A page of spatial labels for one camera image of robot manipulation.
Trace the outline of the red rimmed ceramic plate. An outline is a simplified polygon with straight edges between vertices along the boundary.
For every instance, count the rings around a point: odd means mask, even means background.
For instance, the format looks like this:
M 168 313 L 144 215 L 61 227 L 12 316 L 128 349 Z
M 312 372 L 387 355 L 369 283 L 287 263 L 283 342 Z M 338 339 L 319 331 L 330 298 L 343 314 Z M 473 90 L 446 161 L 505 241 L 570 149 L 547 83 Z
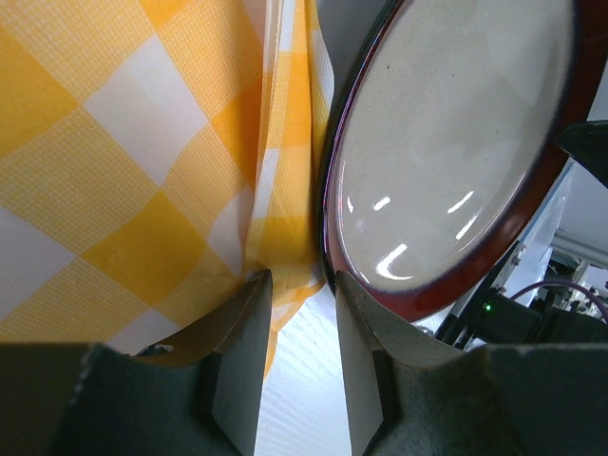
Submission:
M 387 1 L 330 117 L 328 278 L 408 321 L 478 283 L 564 167 L 607 60 L 603 1 Z

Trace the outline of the orange checkered cloth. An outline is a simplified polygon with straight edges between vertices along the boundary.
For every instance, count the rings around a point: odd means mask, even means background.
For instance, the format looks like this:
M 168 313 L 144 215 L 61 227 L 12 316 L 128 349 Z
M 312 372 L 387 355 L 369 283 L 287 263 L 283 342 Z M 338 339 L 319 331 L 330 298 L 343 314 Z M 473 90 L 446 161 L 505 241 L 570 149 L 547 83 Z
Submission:
M 1 5 L 1 338 L 129 354 L 273 275 L 324 286 L 333 100 L 313 1 Z

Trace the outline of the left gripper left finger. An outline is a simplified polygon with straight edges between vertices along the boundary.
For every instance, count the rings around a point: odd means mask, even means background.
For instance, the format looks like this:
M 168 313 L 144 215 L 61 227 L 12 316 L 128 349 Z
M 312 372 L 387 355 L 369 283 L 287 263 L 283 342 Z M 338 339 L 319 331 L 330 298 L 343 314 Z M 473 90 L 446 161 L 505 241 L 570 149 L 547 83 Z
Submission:
M 5 455 L 250 455 L 272 276 L 135 356 L 102 343 L 1 347 Z

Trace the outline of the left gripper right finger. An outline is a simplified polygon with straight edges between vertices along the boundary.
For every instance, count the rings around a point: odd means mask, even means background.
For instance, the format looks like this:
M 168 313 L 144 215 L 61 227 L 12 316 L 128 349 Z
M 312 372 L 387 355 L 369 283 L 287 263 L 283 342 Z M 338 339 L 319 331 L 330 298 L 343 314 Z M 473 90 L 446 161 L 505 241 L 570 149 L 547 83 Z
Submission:
M 460 351 L 335 278 L 355 455 L 603 455 L 603 343 Z

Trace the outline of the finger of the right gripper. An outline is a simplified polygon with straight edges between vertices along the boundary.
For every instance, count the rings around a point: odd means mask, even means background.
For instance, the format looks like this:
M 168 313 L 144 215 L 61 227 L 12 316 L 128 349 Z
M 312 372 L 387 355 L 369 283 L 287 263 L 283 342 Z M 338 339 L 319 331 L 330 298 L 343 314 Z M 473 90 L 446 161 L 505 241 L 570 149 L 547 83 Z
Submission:
M 605 188 L 608 187 L 608 123 L 571 123 L 556 137 L 555 144 Z

